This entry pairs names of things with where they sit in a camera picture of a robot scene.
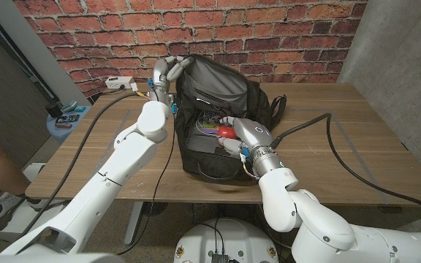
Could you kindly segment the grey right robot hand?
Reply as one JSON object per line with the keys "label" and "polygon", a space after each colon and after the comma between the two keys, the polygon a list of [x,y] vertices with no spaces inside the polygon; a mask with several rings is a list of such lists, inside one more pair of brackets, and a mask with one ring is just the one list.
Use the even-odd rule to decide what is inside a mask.
{"label": "grey right robot hand", "polygon": [[270,171],[285,168],[273,146],[270,145],[273,139],[265,126],[247,118],[230,116],[223,117],[219,123],[232,128],[237,137],[231,139],[219,135],[219,144],[231,156],[240,159],[243,170],[248,176],[259,180]]}

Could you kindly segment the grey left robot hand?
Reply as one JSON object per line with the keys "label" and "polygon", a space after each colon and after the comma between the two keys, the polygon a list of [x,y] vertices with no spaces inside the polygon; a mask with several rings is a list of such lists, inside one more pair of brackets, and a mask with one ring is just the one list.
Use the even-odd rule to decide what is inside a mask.
{"label": "grey left robot hand", "polygon": [[183,73],[184,69],[194,62],[194,58],[189,56],[168,56],[160,58],[153,68],[153,90],[151,92],[152,100],[170,104],[169,89],[170,83],[176,81]]}

